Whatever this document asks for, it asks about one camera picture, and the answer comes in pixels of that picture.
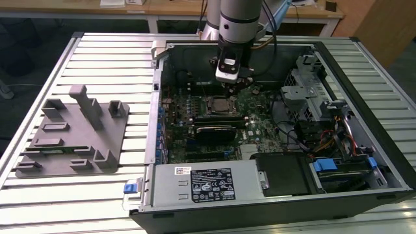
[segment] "blue latch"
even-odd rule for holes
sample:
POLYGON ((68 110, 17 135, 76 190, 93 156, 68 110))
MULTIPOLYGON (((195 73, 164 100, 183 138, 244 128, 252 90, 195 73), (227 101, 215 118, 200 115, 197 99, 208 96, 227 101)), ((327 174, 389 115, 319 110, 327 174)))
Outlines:
POLYGON ((375 158, 369 157, 368 162, 369 162, 371 168, 375 169, 377 167, 377 162, 376 162, 375 158))
POLYGON ((125 184, 124 194, 136 194, 136 193, 137 193, 137 184, 125 184))
POLYGON ((336 163, 331 158, 316 160, 316 162, 313 163, 313 167, 316 172, 337 169, 336 163))

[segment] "circuit board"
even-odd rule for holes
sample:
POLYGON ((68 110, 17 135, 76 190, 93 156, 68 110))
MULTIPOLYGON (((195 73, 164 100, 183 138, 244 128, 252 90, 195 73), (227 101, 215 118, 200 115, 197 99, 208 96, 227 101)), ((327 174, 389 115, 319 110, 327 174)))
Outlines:
POLYGON ((259 153, 281 152, 281 142, 271 120, 268 93, 256 88, 240 91, 236 97, 173 95, 165 101, 168 163, 211 161, 200 154, 224 154, 224 160, 241 160, 240 145, 255 144, 259 153), (191 137, 191 120, 196 117, 241 117, 235 139, 224 145, 201 145, 191 137))

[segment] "black plastic cover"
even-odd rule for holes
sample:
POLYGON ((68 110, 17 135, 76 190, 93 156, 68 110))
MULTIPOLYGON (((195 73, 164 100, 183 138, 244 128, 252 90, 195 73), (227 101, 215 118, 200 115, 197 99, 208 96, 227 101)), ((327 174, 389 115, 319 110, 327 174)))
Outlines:
POLYGON ((264 196, 317 193, 311 159, 304 153, 257 153, 252 159, 256 159, 257 170, 267 176, 269 188, 263 190, 264 196))

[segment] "motherboard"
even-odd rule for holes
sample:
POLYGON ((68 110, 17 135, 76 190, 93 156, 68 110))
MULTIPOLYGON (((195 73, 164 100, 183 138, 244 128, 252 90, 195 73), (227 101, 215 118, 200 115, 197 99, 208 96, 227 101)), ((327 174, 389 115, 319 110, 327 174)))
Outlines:
POLYGON ((183 90, 169 97, 168 92, 163 100, 168 163, 243 160, 252 153, 281 152, 271 96, 256 86, 231 97, 183 90))

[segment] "black floor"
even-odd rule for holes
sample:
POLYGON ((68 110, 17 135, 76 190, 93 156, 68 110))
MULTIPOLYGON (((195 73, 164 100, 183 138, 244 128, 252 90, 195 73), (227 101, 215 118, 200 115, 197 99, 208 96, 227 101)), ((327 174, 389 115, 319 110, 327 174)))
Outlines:
MULTIPOLYGON (((109 33, 148 33, 148 24, 144 20, 80 20, 67 19, 59 27, 52 19, 33 20, 43 45, 28 49, 29 56, 36 64, 31 74, 13 78, 0 70, 0 78, 5 84, 43 85, 64 51, 71 35, 75 31, 109 33)), ((161 33, 195 33, 196 21, 160 21, 161 33)), ((389 68, 389 73, 403 89, 416 100, 416 43, 412 43, 400 58, 389 68)), ((27 115, 31 105, 40 91, 39 86, 11 86, 15 98, 0 98, 0 155, 8 145, 3 137, 12 137, 27 115)))

